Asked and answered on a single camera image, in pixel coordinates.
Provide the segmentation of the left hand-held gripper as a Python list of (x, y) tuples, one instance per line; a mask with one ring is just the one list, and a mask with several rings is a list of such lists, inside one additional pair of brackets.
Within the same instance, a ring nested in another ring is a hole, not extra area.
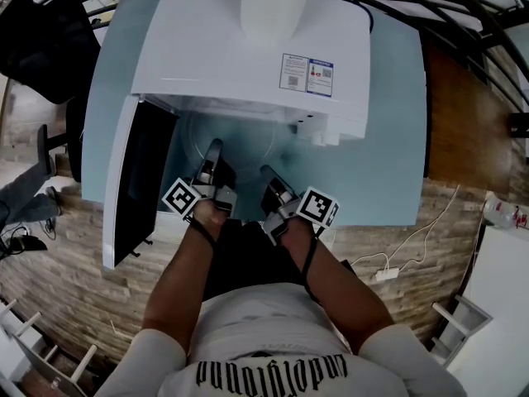
[(236, 173), (221, 158), (223, 142), (214, 139), (203, 158), (203, 165), (192, 179), (177, 178), (162, 202), (181, 218), (186, 218), (200, 200), (211, 200), (217, 209), (231, 217), (236, 208)]

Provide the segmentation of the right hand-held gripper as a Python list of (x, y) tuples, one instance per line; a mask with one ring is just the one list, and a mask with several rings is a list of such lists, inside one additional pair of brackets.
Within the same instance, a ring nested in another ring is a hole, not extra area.
[(268, 186), (261, 201), (267, 215), (262, 228), (275, 246), (288, 230), (291, 218), (303, 218), (317, 226), (316, 237), (332, 225), (340, 209), (334, 198), (313, 187), (309, 187), (302, 197), (296, 195), (269, 165), (262, 165), (260, 174)]

